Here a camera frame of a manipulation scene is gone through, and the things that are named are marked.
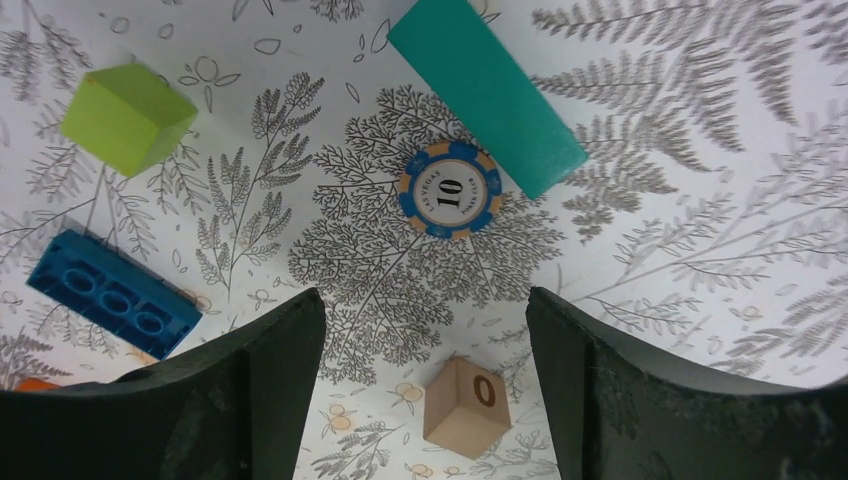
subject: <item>blue and orange poker chip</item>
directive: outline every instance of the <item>blue and orange poker chip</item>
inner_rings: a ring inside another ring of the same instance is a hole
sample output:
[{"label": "blue and orange poker chip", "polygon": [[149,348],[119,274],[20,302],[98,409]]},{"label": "blue and orange poker chip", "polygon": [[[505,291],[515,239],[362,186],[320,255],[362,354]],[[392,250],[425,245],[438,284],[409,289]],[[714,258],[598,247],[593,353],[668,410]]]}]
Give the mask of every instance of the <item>blue and orange poker chip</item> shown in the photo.
[{"label": "blue and orange poker chip", "polygon": [[463,238],[485,227],[501,206],[495,162],[477,147],[442,142],[415,154],[398,187],[412,225],[439,238]]}]

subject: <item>patterned paper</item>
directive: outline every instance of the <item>patterned paper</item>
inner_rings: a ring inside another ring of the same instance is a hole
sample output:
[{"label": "patterned paper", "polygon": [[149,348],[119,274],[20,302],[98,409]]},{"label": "patterned paper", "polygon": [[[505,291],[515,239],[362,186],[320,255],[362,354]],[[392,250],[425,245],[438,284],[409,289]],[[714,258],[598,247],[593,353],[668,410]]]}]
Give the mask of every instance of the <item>patterned paper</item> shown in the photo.
[{"label": "patterned paper", "polygon": [[[397,204],[415,151],[475,142],[386,40],[411,1],[0,0],[0,387],[153,361],[24,285],[68,227],[196,301],[178,352],[321,290],[297,478],[557,478],[532,285],[714,368],[846,373],[848,3],[471,3],[591,160],[538,201],[504,177],[495,220],[450,242]],[[130,180],[58,129],[83,72],[127,61],[201,111]],[[513,429],[476,461],[421,438],[455,355],[510,396]]]}]

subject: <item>wooden cube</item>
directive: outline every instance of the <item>wooden cube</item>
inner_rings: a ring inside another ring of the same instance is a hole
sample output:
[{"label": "wooden cube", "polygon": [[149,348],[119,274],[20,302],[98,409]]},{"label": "wooden cube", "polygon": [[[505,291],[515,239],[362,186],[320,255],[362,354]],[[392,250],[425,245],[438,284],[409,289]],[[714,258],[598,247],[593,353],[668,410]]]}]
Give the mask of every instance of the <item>wooden cube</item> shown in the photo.
[{"label": "wooden cube", "polygon": [[197,109],[143,65],[89,72],[62,122],[62,134],[122,175],[164,160]]},{"label": "wooden cube", "polygon": [[454,358],[427,387],[424,440],[476,459],[510,428],[503,379]]}]

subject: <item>number 0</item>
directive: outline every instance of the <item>number 0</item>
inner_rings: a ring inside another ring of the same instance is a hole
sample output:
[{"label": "number 0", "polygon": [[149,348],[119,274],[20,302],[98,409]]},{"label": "number 0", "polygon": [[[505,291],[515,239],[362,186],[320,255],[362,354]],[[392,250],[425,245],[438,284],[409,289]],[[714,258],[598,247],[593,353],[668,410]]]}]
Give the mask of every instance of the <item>number 0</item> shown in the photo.
[{"label": "number 0", "polygon": [[[486,385],[486,398],[483,398],[482,386],[484,384]],[[495,386],[492,385],[492,382],[483,375],[477,375],[474,377],[474,395],[477,396],[477,400],[479,400],[480,403],[487,407],[495,405]]]}]

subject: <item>green cube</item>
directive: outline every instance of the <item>green cube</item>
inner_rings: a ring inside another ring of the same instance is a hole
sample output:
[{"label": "green cube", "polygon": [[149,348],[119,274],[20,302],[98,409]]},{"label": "green cube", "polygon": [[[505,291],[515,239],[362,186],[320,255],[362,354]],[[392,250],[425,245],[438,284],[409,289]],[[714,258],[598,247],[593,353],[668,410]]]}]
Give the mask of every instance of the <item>green cube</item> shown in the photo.
[{"label": "green cube", "polygon": [[143,65],[89,72],[62,122],[62,134],[132,177],[177,147],[197,108]]}]

